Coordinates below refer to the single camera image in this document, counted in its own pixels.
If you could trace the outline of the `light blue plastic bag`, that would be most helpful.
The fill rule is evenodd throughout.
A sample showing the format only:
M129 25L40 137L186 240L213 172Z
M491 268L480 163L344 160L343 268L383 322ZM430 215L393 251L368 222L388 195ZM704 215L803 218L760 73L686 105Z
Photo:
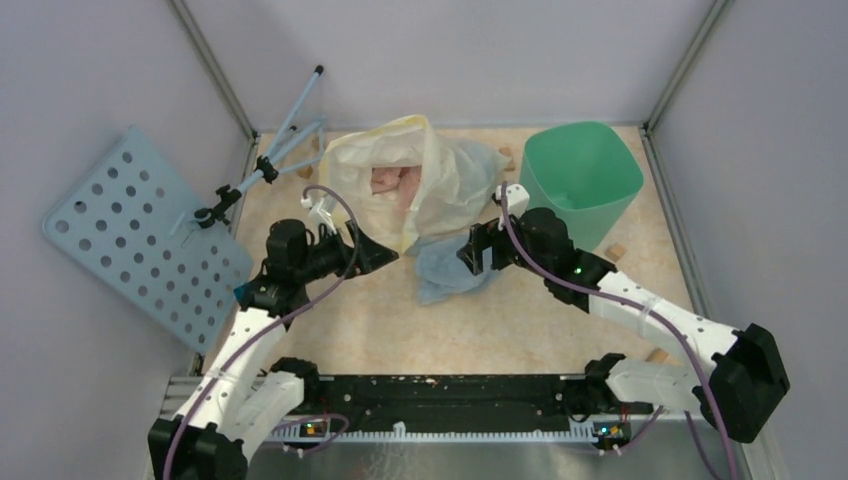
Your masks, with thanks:
M407 256L414 258L420 305L433 305L455 295L479 293L499 276L497 271L490 268L490 249L484 251L484 270L479 275L472 274L458 258L458 251L466 245L468 239L468 233L422 238L406 251Z

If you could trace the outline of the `translucent white yellow trash bag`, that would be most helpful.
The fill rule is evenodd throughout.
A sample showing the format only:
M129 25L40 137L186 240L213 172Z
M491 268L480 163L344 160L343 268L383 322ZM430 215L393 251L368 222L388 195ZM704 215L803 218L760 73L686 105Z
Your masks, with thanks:
M331 141L318 173L369 237L405 253L475 223L510 161L480 142L439 134L423 115L409 115Z

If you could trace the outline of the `green plastic trash bin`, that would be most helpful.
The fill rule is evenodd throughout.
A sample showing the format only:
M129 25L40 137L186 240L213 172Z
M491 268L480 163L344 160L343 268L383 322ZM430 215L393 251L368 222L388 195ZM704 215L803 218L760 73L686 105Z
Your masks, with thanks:
M575 246L597 248L642 189L642 170L612 127L577 122L530 136L518 182L530 208L551 209Z

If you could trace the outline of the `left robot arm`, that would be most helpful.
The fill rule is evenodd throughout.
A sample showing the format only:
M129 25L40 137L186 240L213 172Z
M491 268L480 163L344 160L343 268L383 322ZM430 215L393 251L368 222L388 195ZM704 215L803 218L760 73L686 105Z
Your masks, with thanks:
M296 219L274 223L259 274L235 290L239 310L218 356L186 402L156 420L147 442L157 479L243 479L249 463L283 418L319 404L315 366L295 361L273 368L260 387L260 368L297 316L316 305L306 288L372 273L396 260L349 220L352 243L325 224L316 232Z

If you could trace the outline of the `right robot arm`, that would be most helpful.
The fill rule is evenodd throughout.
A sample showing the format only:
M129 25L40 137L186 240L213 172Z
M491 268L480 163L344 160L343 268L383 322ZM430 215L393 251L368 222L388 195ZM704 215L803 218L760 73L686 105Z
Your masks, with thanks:
M533 208L508 225L473 225L457 258L474 275L515 265L542 277L560 302L624 327L681 360L660 367L608 354L610 366L586 385L589 404L612 412L623 402L699 411L740 443L753 442L790 382L774 335L711 321L643 288L613 263L574 246L566 224Z

